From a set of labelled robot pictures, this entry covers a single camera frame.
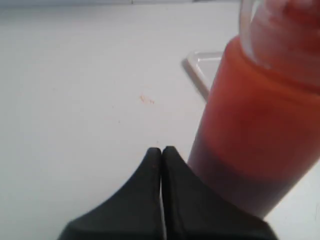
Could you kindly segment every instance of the orange liquid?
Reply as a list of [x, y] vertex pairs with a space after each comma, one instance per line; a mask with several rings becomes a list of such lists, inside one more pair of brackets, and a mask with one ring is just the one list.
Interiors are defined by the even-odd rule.
[[227, 45], [188, 164], [225, 200], [263, 218], [320, 156], [320, 90]]

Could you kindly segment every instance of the white table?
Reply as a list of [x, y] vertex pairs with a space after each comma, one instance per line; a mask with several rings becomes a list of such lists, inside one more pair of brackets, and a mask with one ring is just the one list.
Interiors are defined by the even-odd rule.
[[[238, 4], [0, 10], [0, 239], [55, 240], [150, 146], [187, 159], [204, 109], [181, 62], [237, 34]], [[268, 216], [320, 239], [320, 164]]]

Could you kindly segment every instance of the orange bottle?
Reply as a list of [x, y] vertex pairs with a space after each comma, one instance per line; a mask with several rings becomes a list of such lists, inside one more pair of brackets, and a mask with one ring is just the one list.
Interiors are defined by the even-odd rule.
[[264, 218], [320, 157], [320, 1], [263, 1], [241, 30], [224, 51], [188, 164]]

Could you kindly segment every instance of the plastic bottle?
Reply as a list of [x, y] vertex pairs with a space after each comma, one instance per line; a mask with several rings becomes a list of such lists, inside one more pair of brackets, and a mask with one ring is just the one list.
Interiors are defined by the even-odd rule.
[[226, 46], [188, 160], [264, 218], [320, 156], [320, 1], [266, 0]]

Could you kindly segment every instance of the black object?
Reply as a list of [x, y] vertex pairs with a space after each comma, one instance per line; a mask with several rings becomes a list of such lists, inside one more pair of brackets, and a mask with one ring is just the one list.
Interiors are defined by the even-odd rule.
[[161, 151], [150, 148], [142, 163], [109, 200], [71, 221], [59, 240], [160, 240]]
[[174, 147], [162, 153], [167, 240], [276, 240], [268, 224], [224, 201], [190, 170]]
[[[162, 202], [160, 199], [160, 178]], [[58, 240], [276, 240], [264, 221], [204, 185], [174, 147], [150, 148], [127, 183], [71, 221]]]

